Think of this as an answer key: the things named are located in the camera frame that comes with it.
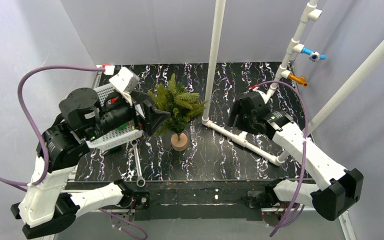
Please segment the blue tap valve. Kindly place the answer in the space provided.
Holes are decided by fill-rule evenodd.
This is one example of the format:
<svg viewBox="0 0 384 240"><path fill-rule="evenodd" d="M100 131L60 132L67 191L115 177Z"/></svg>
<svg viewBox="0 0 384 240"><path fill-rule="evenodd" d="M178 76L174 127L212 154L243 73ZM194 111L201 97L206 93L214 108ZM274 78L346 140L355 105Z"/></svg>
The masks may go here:
<svg viewBox="0 0 384 240"><path fill-rule="evenodd" d="M313 50L308 49L306 47L303 47L300 53L308 55L308 58L311 62L317 62L320 60L323 61L327 58L327 56L325 54L320 54L319 52L313 51Z"/></svg>

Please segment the small green christmas tree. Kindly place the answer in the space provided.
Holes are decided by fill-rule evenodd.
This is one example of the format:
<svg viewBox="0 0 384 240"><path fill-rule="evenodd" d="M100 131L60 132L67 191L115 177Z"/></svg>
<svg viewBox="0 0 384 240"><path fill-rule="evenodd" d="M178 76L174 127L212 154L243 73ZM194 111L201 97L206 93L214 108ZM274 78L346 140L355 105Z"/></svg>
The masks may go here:
<svg viewBox="0 0 384 240"><path fill-rule="evenodd" d="M170 117L158 128L156 134L172 133L170 142L175 151L185 151L189 139L184 133L187 125L203 115L206 101L200 100L197 92L188 92L176 80L173 73L167 84L160 83L155 91L149 90L154 106L157 110L170 113Z"/></svg>

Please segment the white plastic basket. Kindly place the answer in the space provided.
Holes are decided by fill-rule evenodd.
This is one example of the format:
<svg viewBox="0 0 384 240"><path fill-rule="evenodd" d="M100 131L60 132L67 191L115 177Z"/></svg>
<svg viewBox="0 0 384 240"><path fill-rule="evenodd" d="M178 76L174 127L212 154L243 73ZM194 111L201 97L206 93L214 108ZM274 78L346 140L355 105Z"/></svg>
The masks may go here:
<svg viewBox="0 0 384 240"><path fill-rule="evenodd" d="M110 93L115 90L115 88L111 83L108 83L106 85L99 86L94 90L98 94L101 106L103 106L104 100ZM131 120L128 122L128 126L126 126L124 129L111 130L100 138L97 138L93 141L86 141L86 144L90 149L99 149L102 151L106 151L122 144L129 143L133 140L139 139L143 135L144 131L135 127L134 121Z"/></svg>

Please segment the green glitter bauble ornament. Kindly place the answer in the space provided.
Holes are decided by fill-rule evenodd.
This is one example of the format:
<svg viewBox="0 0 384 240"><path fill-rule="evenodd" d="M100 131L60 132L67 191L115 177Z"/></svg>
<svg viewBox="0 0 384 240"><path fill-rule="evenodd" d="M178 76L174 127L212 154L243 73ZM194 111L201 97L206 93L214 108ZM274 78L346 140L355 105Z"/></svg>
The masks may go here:
<svg viewBox="0 0 384 240"><path fill-rule="evenodd" d="M125 129L127 129L129 127L129 123L124 123L122 124L121 126L117 127L116 129L119 130L119 131L124 131Z"/></svg>

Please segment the black front mounting rail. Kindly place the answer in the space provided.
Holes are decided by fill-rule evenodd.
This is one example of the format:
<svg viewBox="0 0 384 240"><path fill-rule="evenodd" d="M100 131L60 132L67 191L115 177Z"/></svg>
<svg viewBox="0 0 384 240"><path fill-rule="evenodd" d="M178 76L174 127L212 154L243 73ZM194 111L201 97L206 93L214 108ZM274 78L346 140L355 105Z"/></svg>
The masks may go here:
<svg viewBox="0 0 384 240"><path fill-rule="evenodd" d="M246 206L248 191L264 191L267 180L149 181L149 208L136 220L245 219L262 220L260 210Z"/></svg>

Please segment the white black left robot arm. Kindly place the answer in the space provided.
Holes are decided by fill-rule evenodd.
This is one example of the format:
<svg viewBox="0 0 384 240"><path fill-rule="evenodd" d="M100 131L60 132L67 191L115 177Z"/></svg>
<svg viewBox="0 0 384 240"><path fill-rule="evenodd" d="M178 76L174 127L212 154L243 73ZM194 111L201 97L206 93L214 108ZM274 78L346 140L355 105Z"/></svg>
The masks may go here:
<svg viewBox="0 0 384 240"><path fill-rule="evenodd" d="M114 91L101 102L94 89L82 87L60 102L60 114L40 137L25 197L11 206L14 217L24 222L27 239L60 233L78 217L100 208L135 208L147 198L145 191L131 189L122 179L85 192L63 192L69 174L90 151L89 141L130 121L151 136L170 117L169 112L154 108L147 93L134 90L132 94L133 100L128 101L125 94Z"/></svg>

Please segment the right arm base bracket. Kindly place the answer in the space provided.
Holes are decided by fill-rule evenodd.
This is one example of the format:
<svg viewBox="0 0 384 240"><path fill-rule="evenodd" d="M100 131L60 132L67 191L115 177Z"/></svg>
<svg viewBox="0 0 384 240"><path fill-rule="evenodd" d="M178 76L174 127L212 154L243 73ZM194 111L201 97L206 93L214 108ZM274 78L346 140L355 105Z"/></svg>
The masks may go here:
<svg viewBox="0 0 384 240"><path fill-rule="evenodd" d="M266 199L264 190L255 191L251 190L246 193L244 198L245 205L250 209L260 210L262 220L269 226L275 227L280 223L284 216L288 204L286 202L272 203Z"/></svg>

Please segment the silver combination wrench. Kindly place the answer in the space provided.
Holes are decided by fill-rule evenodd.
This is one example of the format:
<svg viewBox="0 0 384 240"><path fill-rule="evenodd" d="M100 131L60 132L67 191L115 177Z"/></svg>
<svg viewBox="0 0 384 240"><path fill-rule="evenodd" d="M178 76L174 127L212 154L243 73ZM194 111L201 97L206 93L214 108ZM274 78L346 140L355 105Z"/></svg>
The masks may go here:
<svg viewBox="0 0 384 240"><path fill-rule="evenodd" d="M140 162L139 150L138 150L138 141L136 139L132 140L131 145L133 148L134 160L136 165L136 174L137 174L136 185L142 188L145 186L146 180L144 179L142 174L142 168L141 168L141 162Z"/></svg>

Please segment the white PVC pipe frame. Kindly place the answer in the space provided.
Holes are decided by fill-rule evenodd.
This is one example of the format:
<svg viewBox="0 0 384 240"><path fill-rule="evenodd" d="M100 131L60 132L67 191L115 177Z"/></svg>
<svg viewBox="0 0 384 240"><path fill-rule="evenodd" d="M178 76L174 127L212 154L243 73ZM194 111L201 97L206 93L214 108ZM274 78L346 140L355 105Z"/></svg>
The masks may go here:
<svg viewBox="0 0 384 240"><path fill-rule="evenodd" d="M214 18L213 18L213 27L212 27L212 36L211 36L211 45L209 53L209 63L206 79L206 90L205 90L205 100L206 100L206 110L204 110L203 117L201 122L204 126L211 128L220 134L231 138L233 142L239 144L240 146L260 155L261 157L268 160L270 163L280 166L285 162L288 157L288 153L284 151L279 156L274 156L257 146L249 143L246 140L247 133L243 132L240 135L233 134L224 128L214 124L209 118L209 111L211 106L211 100L213 96L213 84L215 77L215 68L217 64L219 45L221 39L221 32L223 26L223 19L225 13L226 1L217 0L215 2L214 9ZM309 0L306 3L306 6L301 14L300 22L294 36L291 38L288 47L285 52L285 56L281 62L280 67L278 67L274 82L270 84L273 88L278 88L282 83L281 79L285 79L294 84L298 84L295 81L288 79L288 75L292 73L287 69L289 61L292 59L294 54L302 54L301 50L305 47L300 42L300 38L306 29L306 26L309 21L316 22L319 20L322 14L322 10L318 9L318 1ZM314 130L317 128L320 123L322 123L326 117L369 75L369 69L377 67L382 60L384 59L384 39L382 42L373 50L373 52L361 63L361 65L355 70L355 72L349 77L349 79L344 83L344 85L335 93L328 103L321 109L321 111L315 116L312 120L311 128Z"/></svg>

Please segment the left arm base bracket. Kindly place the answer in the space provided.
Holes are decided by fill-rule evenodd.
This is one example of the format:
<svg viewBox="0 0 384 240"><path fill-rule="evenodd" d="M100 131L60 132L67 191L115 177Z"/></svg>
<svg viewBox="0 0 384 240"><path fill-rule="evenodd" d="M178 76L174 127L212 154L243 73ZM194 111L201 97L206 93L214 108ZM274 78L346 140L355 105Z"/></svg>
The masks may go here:
<svg viewBox="0 0 384 240"><path fill-rule="evenodd" d="M110 216L112 226L119 230L133 227L137 211L149 208L150 192L143 188L143 184L138 187L124 180L116 180L110 186L118 195L122 195L114 202L115 210L110 211L113 214Z"/></svg>

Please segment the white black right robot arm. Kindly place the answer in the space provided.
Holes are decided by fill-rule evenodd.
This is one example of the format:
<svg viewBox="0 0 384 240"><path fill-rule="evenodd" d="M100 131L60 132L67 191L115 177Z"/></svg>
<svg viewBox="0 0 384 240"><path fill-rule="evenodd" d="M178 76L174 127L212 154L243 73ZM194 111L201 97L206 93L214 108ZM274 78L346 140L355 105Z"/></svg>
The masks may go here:
<svg viewBox="0 0 384 240"><path fill-rule="evenodd" d="M237 99L229 112L228 126L255 135L265 135L284 148L313 178L298 183L278 178L265 186L259 200L275 205L295 201L314 208L334 221L361 199L364 176L356 168L346 169L304 138L294 119L284 110L270 109L260 93L252 91Z"/></svg>

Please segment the orange brass tap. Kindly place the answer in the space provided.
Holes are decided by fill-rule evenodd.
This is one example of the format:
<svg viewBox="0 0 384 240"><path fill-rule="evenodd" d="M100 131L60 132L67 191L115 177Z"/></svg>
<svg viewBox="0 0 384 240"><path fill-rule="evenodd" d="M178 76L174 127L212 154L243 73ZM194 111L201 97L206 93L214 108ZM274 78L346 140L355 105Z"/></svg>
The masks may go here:
<svg viewBox="0 0 384 240"><path fill-rule="evenodd" d="M308 82L305 76L296 76L293 73L290 73L287 78L304 87L308 86Z"/></svg>

